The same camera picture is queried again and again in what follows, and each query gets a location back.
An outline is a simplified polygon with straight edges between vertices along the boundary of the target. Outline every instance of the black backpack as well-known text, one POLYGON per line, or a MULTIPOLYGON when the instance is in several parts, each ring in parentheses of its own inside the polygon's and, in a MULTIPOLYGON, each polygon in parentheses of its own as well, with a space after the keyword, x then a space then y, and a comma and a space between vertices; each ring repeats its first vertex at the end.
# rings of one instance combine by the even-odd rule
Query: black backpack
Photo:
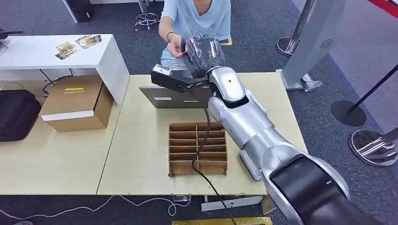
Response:
POLYGON ((40 103, 27 90, 0 91, 0 142, 24 139, 40 110, 40 103))

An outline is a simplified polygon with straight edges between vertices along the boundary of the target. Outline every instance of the black cable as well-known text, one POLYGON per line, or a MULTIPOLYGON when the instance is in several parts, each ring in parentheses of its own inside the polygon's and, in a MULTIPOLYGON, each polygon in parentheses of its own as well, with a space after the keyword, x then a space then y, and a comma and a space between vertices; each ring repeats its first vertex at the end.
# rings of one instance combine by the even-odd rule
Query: black cable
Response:
POLYGON ((45 74, 41 69, 39 70, 48 79, 48 81, 54 85, 54 82, 47 76, 47 74, 45 74))
MULTIPOLYGON (((199 101, 199 99, 193 94, 193 91, 191 90, 191 88, 188 88, 188 89, 186 89, 186 90, 188 90, 188 91, 190 92, 190 94, 191 94, 197 101, 199 101)), ((208 137, 208 135, 209 135, 209 133, 210 133, 210 115, 209 115, 209 112, 207 111, 207 106, 206 106, 206 105, 203 106, 203 110, 204 110, 205 113, 206 113, 206 119, 207 119, 206 133, 205 133, 205 135, 203 136, 203 141, 202 141, 202 143, 200 144, 200 146, 199 146, 199 148, 198 148, 198 151, 196 152, 195 158, 192 159, 192 169, 193 169, 194 171, 196 171, 198 174, 200 174, 200 175, 210 184, 210 186, 212 187, 212 189, 214 190, 214 192, 216 193, 216 195, 217 195, 218 198, 220 199, 222 205, 224 206, 224 208, 225 208, 226 211, 228 212, 228 214, 229 214, 229 216, 230 216, 230 218, 231 218, 231 220, 232 220, 232 223, 233 223, 234 225, 237 225, 236 222, 235 222, 235 220, 234 220, 234 218, 233 218, 233 216, 232 216, 231 210, 227 207, 227 205, 225 205, 224 200, 222 199, 221 195, 217 192, 217 190, 216 190, 215 187, 213 186, 212 182, 211 182, 204 174, 202 174, 202 172, 200 172, 198 169, 196 169, 195 166, 194 166, 195 161, 196 161, 196 159, 198 158, 199 153, 200 153, 200 151, 202 150, 203 146, 205 145, 206 139, 207 139, 207 137, 208 137)))
POLYGON ((63 79, 63 78, 65 78, 65 77, 70 77, 70 76, 74 76, 73 75, 73 72, 72 72, 72 69, 69 69, 69 71, 70 71, 70 75, 67 75, 67 76, 62 76, 62 77, 60 77, 60 78, 58 78, 58 79, 55 79, 54 81, 52 81, 41 69, 39 69, 40 70, 40 72, 42 73, 42 74, 44 74, 44 76, 46 76, 46 78, 49 80, 49 82, 50 83, 48 83, 48 84, 46 84, 44 87, 43 87, 43 92, 44 93, 46 93, 46 94, 50 94, 50 93, 48 93, 48 91, 46 91, 46 88, 48 87, 48 86, 50 86, 50 84, 52 84, 53 86, 55 85, 55 82, 57 82, 57 81, 59 81, 59 80, 61 80, 61 79, 63 79))

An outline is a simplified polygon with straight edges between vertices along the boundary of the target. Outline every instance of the person's arm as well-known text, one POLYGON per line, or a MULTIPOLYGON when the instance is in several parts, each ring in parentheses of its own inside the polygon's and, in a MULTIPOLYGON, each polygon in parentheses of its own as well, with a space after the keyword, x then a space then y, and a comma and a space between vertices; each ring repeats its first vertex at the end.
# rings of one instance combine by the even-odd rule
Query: person's arm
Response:
POLYGON ((161 22, 159 23, 159 35, 168 43, 167 49, 174 57, 181 53, 181 36, 173 31, 174 20, 177 16, 177 1, 164 1, 161 22))

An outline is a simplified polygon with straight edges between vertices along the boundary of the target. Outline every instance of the cardboard grid organizer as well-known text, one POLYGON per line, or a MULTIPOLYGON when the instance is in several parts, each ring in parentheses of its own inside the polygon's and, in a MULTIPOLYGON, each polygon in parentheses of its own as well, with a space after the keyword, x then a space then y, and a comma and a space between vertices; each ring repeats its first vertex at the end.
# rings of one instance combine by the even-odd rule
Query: cardboard grid organizer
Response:
MULTIPOLYGON (((195 174, 192 159, 203 142, 207 123, 172 123, 169 125, 169 177, 177 174, 195 174)), ((200 151, 195 168, 204 174, 227 174, 227 143, 225 129, 220 123, 211 123, 210 132, 200 151)))

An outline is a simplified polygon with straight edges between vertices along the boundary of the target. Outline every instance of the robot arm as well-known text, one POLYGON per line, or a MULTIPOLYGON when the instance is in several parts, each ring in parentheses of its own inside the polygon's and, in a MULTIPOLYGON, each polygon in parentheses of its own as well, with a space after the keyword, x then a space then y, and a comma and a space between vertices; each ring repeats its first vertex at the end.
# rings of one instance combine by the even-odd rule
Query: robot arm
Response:
POLYGON ((152 82, 184 92, 209 85, 211 115, 226 129, 254 178, 264 181, 267 192, 292 225, 381 225, 349 202, 349 190, 328 163, 284 139, 253 94, 243 87, 235 71, 225 67, 224 55, 214 38, 197 37, 183 55, 192 78, 175 77, 156 65, 152 82))

